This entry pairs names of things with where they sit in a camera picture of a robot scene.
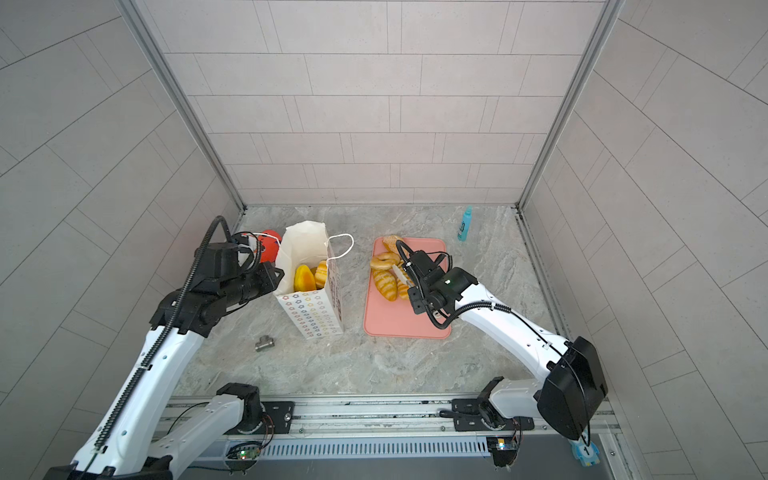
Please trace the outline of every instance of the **pink tray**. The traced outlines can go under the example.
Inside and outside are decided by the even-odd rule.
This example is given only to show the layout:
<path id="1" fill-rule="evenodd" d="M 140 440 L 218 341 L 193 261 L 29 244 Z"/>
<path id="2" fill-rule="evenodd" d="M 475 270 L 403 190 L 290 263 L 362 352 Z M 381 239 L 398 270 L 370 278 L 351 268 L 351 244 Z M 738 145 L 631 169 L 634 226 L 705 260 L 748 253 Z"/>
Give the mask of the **pink tray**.
<path id="1" fill-rule="evenodd" d="M 373 243 L 373 255 L 387 251 L 379 237 Z M 436 238 L 403 238 L 413 250 L 425 252 L 445 251 L 445 242 Z M 443 260 L 440 266 L 445 270 L 448 262 Z M 404 336 L 416 339 L 444 339 L 451 334 L 451 327 L 440 330 L 432 325 L 426 313 L 416 315 L 411 303 L 398 298 L 390 302 L 376 289 L 373 275 L 368 280 L 368 298 L 366 299 L 366 315 L 362 327 L 373 336 Z"/>

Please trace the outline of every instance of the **black cable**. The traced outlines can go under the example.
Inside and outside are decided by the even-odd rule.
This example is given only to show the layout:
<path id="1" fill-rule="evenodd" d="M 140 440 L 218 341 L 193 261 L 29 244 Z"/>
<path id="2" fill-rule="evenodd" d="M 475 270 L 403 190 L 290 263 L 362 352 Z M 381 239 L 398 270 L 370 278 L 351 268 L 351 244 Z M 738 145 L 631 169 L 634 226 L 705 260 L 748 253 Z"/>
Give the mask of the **black cable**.
<path id="1" fill-rule="evenodd" d="M 114 409 L 109 414 L 107 421 L 104 423 L 104 428 L 99 433 L 98 438 L 96 438 L 96 442 L 94 443 L 96 449 L 101 449 L 107 442 L 107 439 L 109 439 L 109 436 L 112 433 L 112 429 L 114 428 L 114 424 L 120 418 L 120 414 L 123 412 L 123 408 L 125 407 L 128 399 L 131 397 L 131 394 L 136 389 L 139 380 L 141 380 L 144 372 L 149 370 L 150 366 L 152 365 L 154 356 L 163 345 L 163 342 L 165 341 L 166 337 L 168 337 L 171 329 L 174 328 L 173 325 L 176 321 L 176 318 L 179 316 L 179 313 L 181 312 L 181 306 L 184 304 L 184 299 L 187 298 L 187 293 L 189 293 L 192 287 L 192 281 L 194 280 L 195 273 L 197 273 L 197 268 L 200 266 L 200 262 L 203 259 L 203 254 L 205 253 L 205 250 L 207 250 L 208 245 L 210 244 L 210 239 L 214 235 L 216 227 L 218 227 L 219 224 L 221 224 L 221 227 L 224 230 L 224 236 L 227 238 L 227 242 L 232 242 L 232 234 L 230 233 L 230 228 L 227 226 L 227 220 L 221 215 L 217 215 L 216 218 L 214 218 L 214 221 L 210 223 L 205 236 L 203 236 L 203 241 L 200 242 L 200 248 L 198 248 L 195 252 L 195 257 L 194 261 L 192 262 L 190 272 L 187 274 L 187 279 L 184 281 L 184 285 L 181 287 L 181 290 L 176 297 L 176 307 L 174 308 L 174 311 L 170 315 L 170 318 L 166 320 L 165 326 L 160 332 L 160 335 L 157 336 L 157 340 L 155 340 L 152 347 L 144 356 L 144 359 L 141 361 L 138 369 L 134 372 L 131 379 L 128 380 L 128 384 L 126 385 L 125 390 L 123 390 L 120 398 L 114 404 Z"/>
<path id="2" fill-rule="evenodd" d="M 181 416 L 182 416 L 183 414 L 185 414 L 185 413 L 189 412 L 191 409 L 193 409 L 193 408 L 195 408 L 195 407 L 199 407 L 199 406 L 201 406 L 201 405 L 208 405 L 208 402 L 200 402 L 200 403 L 195 403 L 195 404 L 194 404 L 194 405 L 192 405 L 190 408 L 188 408 L 188 409 L 184 410 L 182 413 L 180 413 L 180 414 L 179 414 L 179 416 L 178 416 L 178 417 L 176 417 L 176 419 L 174 420 L 174 422 L 170 424 L 170 428 L 169 428 L 169 429 L 168 429 L 168 431 L 165 433 L 165 435 L 168 435 L 168 434 L 170 433 L 170 431 L 174 429 L 174 425 L 176 425 L 176 422 L 178 422 L 178 421 L 179 421 L 179 419 L 181 418 Z"/>

